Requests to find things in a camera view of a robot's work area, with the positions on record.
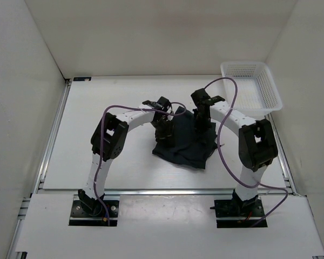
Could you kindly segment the dark navy shorts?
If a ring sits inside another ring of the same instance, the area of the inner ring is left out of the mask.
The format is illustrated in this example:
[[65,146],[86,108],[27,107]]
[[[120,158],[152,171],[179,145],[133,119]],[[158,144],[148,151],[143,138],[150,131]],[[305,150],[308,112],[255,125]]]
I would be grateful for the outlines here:
[[194,128],[194,116],[189,110],[179,106],[174,123],[174,146],[166,147],[157,143],[152,154],[176,165],[205,169],[207,159],[217,149],[216,123],[204,133],[198,133]]

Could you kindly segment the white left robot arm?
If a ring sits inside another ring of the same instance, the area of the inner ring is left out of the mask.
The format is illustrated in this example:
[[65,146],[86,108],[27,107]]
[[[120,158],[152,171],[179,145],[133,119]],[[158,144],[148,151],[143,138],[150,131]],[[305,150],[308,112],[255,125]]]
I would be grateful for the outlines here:
[[158,101],[144,101],[138,108],[112,105],[106,108],[91,137],[92,165],[84,188],[78,191],[81,208],[91,217],[108,217],[104,203],[104,186],[115,158],[123,151],[130,131],[144,124],[155,129],[155,140],[172,147],[174,126],[172,103],[160,97]]

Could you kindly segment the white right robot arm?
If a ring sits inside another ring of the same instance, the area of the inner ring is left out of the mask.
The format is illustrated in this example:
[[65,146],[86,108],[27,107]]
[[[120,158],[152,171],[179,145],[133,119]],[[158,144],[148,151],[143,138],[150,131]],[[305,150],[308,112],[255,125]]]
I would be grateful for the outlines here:
[[197,131],[209,129],[211,120],[215,120],[220,123],[220,130],[225,126],[238,137],[242,170],[228,210],[231,215],[243,216],[254,207],[261,178],[278,155],[271,123],[248,117],[231,108],[224,98],[210,97],[204,90],[195,91],[191,98],[196,106],[193,112]]

